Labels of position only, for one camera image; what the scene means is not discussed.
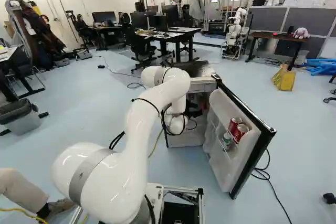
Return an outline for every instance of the fridge door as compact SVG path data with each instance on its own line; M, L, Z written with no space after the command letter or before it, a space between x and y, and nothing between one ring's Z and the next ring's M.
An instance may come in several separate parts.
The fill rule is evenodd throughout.
M222 83L218 75L215 74L213 77L217 81L218 88L209 98L210 109L207 115L203 150L210 157L209 164L220 188L235 199L276 130L257 117ZM230 133L228 126L232 117L242 118L244 124L249 127L249 131L241 137L239 143L232 141L227 150L222 137L224 133Z

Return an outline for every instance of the beige pants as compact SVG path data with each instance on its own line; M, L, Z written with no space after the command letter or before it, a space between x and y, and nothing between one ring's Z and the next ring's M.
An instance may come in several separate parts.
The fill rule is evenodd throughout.
M0 168L1 194L33 213L40 211L48 200L48 195L12 168Z

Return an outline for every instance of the shoe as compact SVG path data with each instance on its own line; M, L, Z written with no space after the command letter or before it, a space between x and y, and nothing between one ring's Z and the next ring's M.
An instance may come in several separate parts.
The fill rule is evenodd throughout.
M70 199L64 198L64 199L59 199L56 202L48 202L48 205L49 205L50 213L45 218L46 222L50 222L50 220L55 215L73 208L76 204L72 202Z

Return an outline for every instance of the gray band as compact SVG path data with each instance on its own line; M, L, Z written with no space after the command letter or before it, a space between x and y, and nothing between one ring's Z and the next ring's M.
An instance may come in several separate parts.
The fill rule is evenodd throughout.
M69 197L76 204L80 205L80 196L83 186L89 178L93 169L107 156L115 153L115 151L104 148L99 149L87 157L77 168L69 185Z
M160 84L162 84L162 77L164 75L164 73L167 71L167 69L169 68L159 68L154 76L154 85L158 86Z

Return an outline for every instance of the red soda can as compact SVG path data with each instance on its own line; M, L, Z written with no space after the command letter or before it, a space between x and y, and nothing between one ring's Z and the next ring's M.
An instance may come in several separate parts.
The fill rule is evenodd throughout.
M233 134L235 142L239 143L242 136L244 136L245 133L248 132L248 131L249 131L249 128L246 125L239 124L237 126L237 129L236 129L235 133Z
M231 118L230 124L229 124L229 131L233 134L235 134L237 126L241 124L243 120L241 118Z

